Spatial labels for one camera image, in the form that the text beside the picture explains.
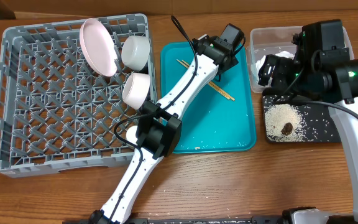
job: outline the wooden chopstick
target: wooden chopstick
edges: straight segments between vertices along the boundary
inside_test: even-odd
[[[190,67],[190,64],[185,62],[184,60],[179,60],[177,59],[177,62],[179,62],[181,65],[183,65],[185,68],[189,68]],[[214,82],[210,81],[208,83],[208,85],[210,87],[212,87],[214,90],[216,90],[218,93],[220,93],[223,97],[225,97],[226,99],[228,100],[232,100],[234,101],[235,99],[229,95],[228,93],[226,93],[224,90],[222,90],[219,86],[217,86],[217,84],[215,84]]]

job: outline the wooden table surface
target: wooden table surface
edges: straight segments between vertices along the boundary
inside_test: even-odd
[[[340,18],[358,58],[358,11],[261,12],[178,16],[189,37],[220,35],[227,23],[247,36],[257,27],[302,26]],[[0,21],[10,26],[65,19]],[[157,86],[160,53],[185,41],[169,16],[150,16]],[[257,143],[247,152],[172,155],[152,172],[132,212],[138,217],[227,218],[278,215],[286,208],[316,206],[352,211],[352,189],[340,144],[268,144],[260,99],[252,94]],[[110,197],[126,167],[94,167],[55,175],[11,179],[0,174],[0,223],[61,223],[87,219]]]

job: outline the blue tray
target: blue tray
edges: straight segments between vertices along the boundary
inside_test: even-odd
[[[173,153],[245,151],[255,145],[254,110],[244,48],[236,57],[239,63],[223,73],[220,82],[214,81],[235,101],[227,100],[206,85],[183,116],[181,138]],[[191,63],[193,58],[188,42],[171,43],[162,49],[162,96],[186,72],[186,68],[177,59]]]

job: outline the dish rack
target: dish rack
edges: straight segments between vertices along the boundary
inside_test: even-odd
[[[138,111],[122,101],[132,70],[121,61],[130,35],[152,44],[143,14],[100,17],[114,41],[117,73],[102,77],[87,64],[80,46],[85,19],[6,29],[0,56],[0,173],[9,177],[53,174],[89,166],[128,164],[133,150],[112,133]],[[156,102],[152,47],[148,100]],[[137,120],[121,125],[125,135]]]

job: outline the white cup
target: white cup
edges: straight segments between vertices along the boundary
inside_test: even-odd
[[[121,52],[122,62],[133,71],[142,70],[147,65],[149,55],[149,38],[132,35],[125,40]]]
[[[149,93],[150,76],[141,73],[132,73],[122,91],[122,100],[131,108],[139,109]]]

